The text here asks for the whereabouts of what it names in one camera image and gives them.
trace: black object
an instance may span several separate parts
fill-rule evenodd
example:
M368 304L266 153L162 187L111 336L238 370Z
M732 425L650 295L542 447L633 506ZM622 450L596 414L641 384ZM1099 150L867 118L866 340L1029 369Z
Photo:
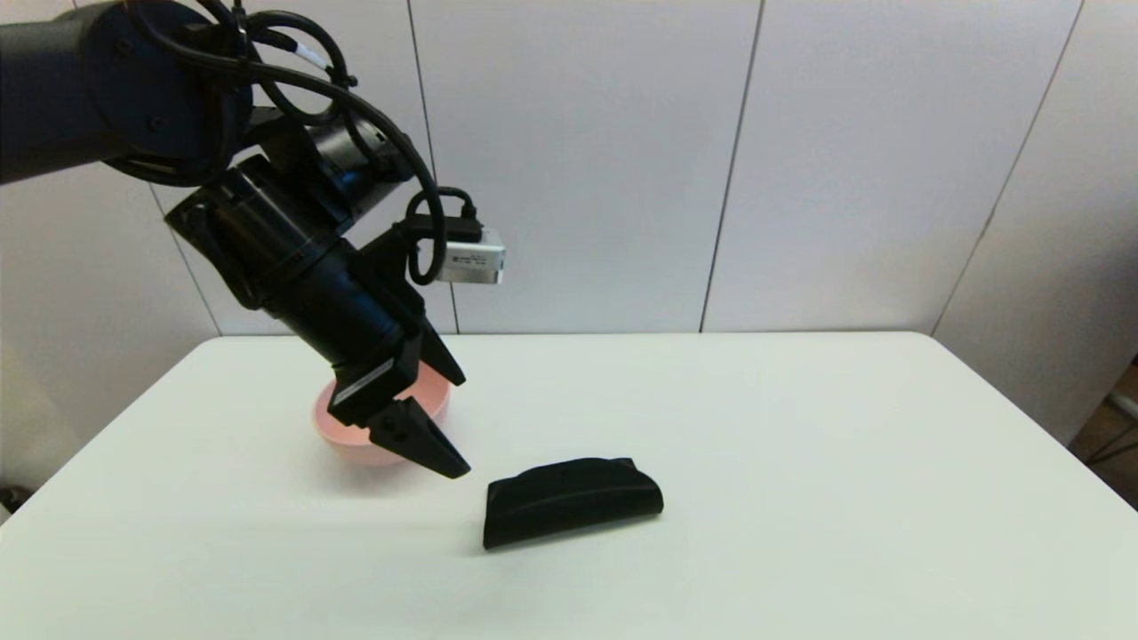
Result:
M24 503L32 499L33 493L35 492L31 489L17 484L0 485L0 506L7 509L9 514L15 514Z
M483 547L661 511L660 487L630 458L569 460L490 483Z
M413 399L420 360L461 385L462 369L404 273L413 239L395 227L362 249L340 233L410 178L373 128L369 162L344 125L305 129L255 114L254 156L174 207L166 222L217 269L247 309L264 309L328 360L328 412L370 428L372 443L446 477L470 466Z
M166 215L247 309L264 309L328 360L328 411L371 428L371 441L447 477L470 467L413 400L395 401L419 362L465 378L407 282L432 281L454 239L478 241L470 196L439 188L407 138L352 93L339 47L288 11L246 14L239 0L197 0L215 22L173 1L86 6L52 22L0 26L0 184L102 161L150 182L201 187ZM272 27L324 48L329 80L264 64L254 46L295 49ZM253 106L258 84L275 108ZM331 98L319 114L278 84ZM236 153L259 146L229 169ZM417 178L430 215L415 214L356 249L340 236ZM461 197L448 219L440 195ZM427 271L417 243L434 240Z
M151 14L164 27L205 23L176 2L152 2ZM248 85L204 90L122 2L0 26L0 184L126 156L192 173L213 156L218 123L242 126L251 105Z

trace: white wall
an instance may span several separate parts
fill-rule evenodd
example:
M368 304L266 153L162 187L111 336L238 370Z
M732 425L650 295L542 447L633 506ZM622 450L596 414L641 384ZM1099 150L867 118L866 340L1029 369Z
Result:
M706 330L932 330L1079 0L768 0Z
M698 330L759 3L412 8L439 180L509 245L460 328Z
M1063 442L1138 353L1138 3L1085 5L934 337Z

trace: cable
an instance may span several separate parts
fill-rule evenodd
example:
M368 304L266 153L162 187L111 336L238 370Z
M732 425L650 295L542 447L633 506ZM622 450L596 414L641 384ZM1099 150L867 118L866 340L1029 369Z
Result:
M206 1L209 0L198 0L199 3ZM404 137L403 132L399 131L399 128L396 126L386 114L373 107L363 98L352 93L349 90L308 74L284 67L266 65L251 59L226 58L185 47L154 28L143 15L145 11L141 10L142 2L145 2L145 0L125 0L126 13L135 28L138 28L139 32L141 32L156 46L165 49L182 61L193 66L226 72L241 77L248 77L250 80L255 80L256 82L280 82L319 93L339 102L341 107L347 107L347 110L349 112L361 114L377 129L379 129L384 137L395 145L395 148L403 155L407 163L411 164L415 177L419 179L419 183L423 188L423 192L427 194L427 205L430 208L431 227L435 233L435 252L426 272L420 271L419 262L414 259L409 260L407 269L411 274L411 280L417 285L428 285L435 280L438 272L442 271L443 264L446 260L446 215L443 212L443 203L439 198L438 186L435 183L435 179L431 177L430 170L423 162L422 156L419 155L419 151L415 150L410 140Z
M247 23L249 28L254 32L277 26L295 28L302 33L308 34L324 48L324 52L327 52L328 57L331 58L332 71L329 72L329 76L331 77L332 83L345 89L351 87L351 76L347 72L347 60L344 59L344 54L340 51L339 46L322 26L313 22L311 18L291 11L261 11L249 16ZM256 56L255 52L254 56L256 61L262 61L261 57ZM319 114L311 114L294 105L292 101L284 96L280 88L277 87L275 82L261 82L261 87L265 90L265 93L278 108L302 124L306 124L308 126L328 124L340 115L335 101L323 112Z

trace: panel seam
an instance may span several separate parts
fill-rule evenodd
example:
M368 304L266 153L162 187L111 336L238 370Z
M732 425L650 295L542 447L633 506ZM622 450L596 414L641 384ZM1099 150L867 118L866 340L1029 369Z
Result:
M747 116L747 99L751 95L751 80L754 76L754 58L759 50L759 32L762 28L762 14L767 8L766 0L759 2L759 14L754 19L754 36L751 39L751 58L747 63L747 80L743 82L743 101L739 106L739 121L735 124L735 141L731 147L731 163L727 165L727 183L724 187L723 205L719 208L719 224L715 232L715 247L711 252L711 269L708 272L708 286L703 294L703 312L700 314L700 333L703 333L708 320L708 305L711 302L711 285L715 281L715 268L719 260L719 240L723 238L723 223L727 216L727 199L731 196L731 181L735 175L735 158L739 155L739 139L743 133L743 120Z
M411 10L411 0L407 0L407 24L411 26L411 48L415 52L415 75L419 77L419 100L423 108L423 129L427 130L427 153L430 154L430 172L438 182L438 167L435 164L435 141L430 136L430 117L427 115L427 88L423 85L423 67L419 60L419 36L415 34L415 16ZM454 313L454 333L462 334L459 327L459 300L454 295L454 282L447 282L451 288L451 312Z
M155 206L158 207L158 215L165 216L166 212L162 208L162 200L158 199L158 192L154 189L154 183L147 182L146 186L150 189L150 197L154 198ZM217 318L213 313L213 309L209 307L209 301L206 300L206 294L201 290L201 284L198 282L197 274L193 273L193 268L190 266L190 261L185 256L185 251L182 248L182 243L178 241L178 236L174 230L166 224L166 230L170 231L170 238L174 241L174 247L178 248L178 255L182 256L182 264L185 265L185 270L190 273L190 281L193 282L193 288L198 292L198 297L201 298L201 305L206 307L206 313L209 314L209 321L213 322L214 330L221 336L221 326L217 325Z
M953 298L956 297L956 292L960 288L960 284L964 281L964 274L968 272L968 266L972 265L972 260L976 256L980 245L988 235L988 229L991 227L992 220L996 219L996 211L999 210L999 204L1004 199L1007 186L1012 182L1012 175L1015 174L1015 169L1020 165L1020 158L1023 156L1023 150L1028 147L1028 140L1031 139L1031 132L1036 129L1036 122L1039 120L1039 114L1044 110L1044 105L1047 102L1047 96L1052 92L1052 84L1055 83L1055 76L1059 73L1059 66L1063 64L1063 57L1066 55L1067 47L1071 44L1071 38L1074 35L1074 30L1079 24L1079 16L1082 15L1082 7L1085 3L1086 0L1080 0L1079 9L1074 13L1074 19L1071 20L1071 28L1067 31L1066 40L1063 41L1063 48L1059 50L1058 59L1055 60L1055 68L1052 69L1052 76L1047 79L1047 87L1044 89L1044 95L1039 98L1039 105L1036 107L1036 114L1031 116L1031 124L1028 125L1028 132L1023 136L1023 141L1020 142L1020 149L1015 153L1015 158L1012 161L1012 166L1008 169L1007 175L1004 178L1004 184L1000 186L999 194L996 195L996 202L992 203L992 208L988 213L988 220L984 221L983 229L980 230L980 235L976 237L975 244L972 245L972 251L968 252L968 259L964 261L964 266L960 269L960 273L956 277L956 282L953 284L953 289L948 294L948 300L945 301L945 306L940 310L940 315L938 315L937 321L933 322L932 331L929 333L930 336L934 336L937 330L940 329L940 323L945 320L945 315L948 314L948 307L951 306Z

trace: black cable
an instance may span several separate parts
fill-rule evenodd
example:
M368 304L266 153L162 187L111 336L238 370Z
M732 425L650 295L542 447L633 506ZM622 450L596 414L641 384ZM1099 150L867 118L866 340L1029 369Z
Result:
M154 28L143 15L143 11L140 10L140 6L143 1L145 0L125 0L126 13L134 23L135 28L138 28L148 40L171 52L182 61L204 68L237 74L257 82L280 82L298 87L300 89L306 89L314 93L331 98L337 102L341 102L341 106L347 107L348 110L357 112L377 129L379 129L384 137L395 145L395 148L403 155L407 163L411 164L415 177L419 179L419 183L427 194L427 205L430 207L431 227L435 233L435 253L431 256L431 262L426 273L420 272L418 260L410 260L407 268L411 274L411 280L417 285L428 285L435 280L438 272L442 271L444 261L446 260L446 215L443 212L443 202L439 198L438 186L435 183L435 179L431 175L430 170L427 167L427 163L423 162L422 156L419 155L419 151L417 151L414 146L411 145L410 140L404 137L403 132L399 131L399 128L396 126L386 114L347 89L337 87L336 84L308 74L254 60L240 60L236 58L215 56L213 54L185 47Z
M439 187L438 195L448 196L452 198L460 198L462 200L462 218L477 218L478 208L475 206L475 199L470 197L470 194L459 189L457 187ZM419 205L423 203L427 197L426 192L419 191L411 199L407 200L407 211L404 214L405 220L410 220L412 215L419 210Z
M1118 456L1122 456L1127 451L1133 451L1135 449L1138 449L1138 442L1131 442L1130 444L1128 444L1125 446L1120 446L1119 449L1115 449L1114 451L1111 451L1110 453L1107 453L1106 456L1103 456L1102 458L1098 458L1097 460L1090 460L1090 461L1087 462L1087 466L1098 465L1099 462L1105 462L1105 461L1110 460L1111 458L1115 458Z
M1098 462L1102 462L1102 459L1099 459L1098 457L1099 457L1099 456L1102 456L1102 454L1103 454L1103 452L1105 452L1105 451L1106 451L1107 449L1110 449L1110 448L1111 448L1112 445L1114 445L1114 443L1116 443L1116 442L1119 442L1120 440L1122 440L1122 438L1127 437L1127 435L1128 435L1128 434L1129 434L1129 433L1130 433L1131 430L1133 430L1135 428L1138 428L1138 425L1127 425L1125 427L1123 427L1123 428L1122 428L1122 430L1118 433L1118 435L1115 435L1115 436L1114 436L1114 437L1112 437L1111 440L1106 441L1106 444L1104 444L1104 445L1099 446L1098 449L1096 449L1096 450L1095 450L1095 452L1094 452L1094 453L1091 453L1090 456L1088 456L1088 457L1087 457L1087 466L1090 466L1090 465L1095 465L1095 463L1098 463Z
M336 40L333 40L323 27L312 19L290 11L259 11L249 16L247 22L249 28L254 32L269 30L270 27L275 26L295 28L302 33L308 34L316 42L319 42L324 49L324 52L328 54L328 58L332 66L332 72L329 73L332 83L343 88L349 87L351 76L348 75L347 60L345 60L344 54L340 51ZM258 63L262 61L259 56L255 56L255 60ZM275 82L261 82L261 88L265 90L269 99L271 99L280 110L284 112L286 115L295 118L302 124L318 126L321 124L328 124L340 116L336 102L332 102L328 106L328 108L319 114L312 114L302 110L292 104L292 101L284 96L280 88L277 87Z

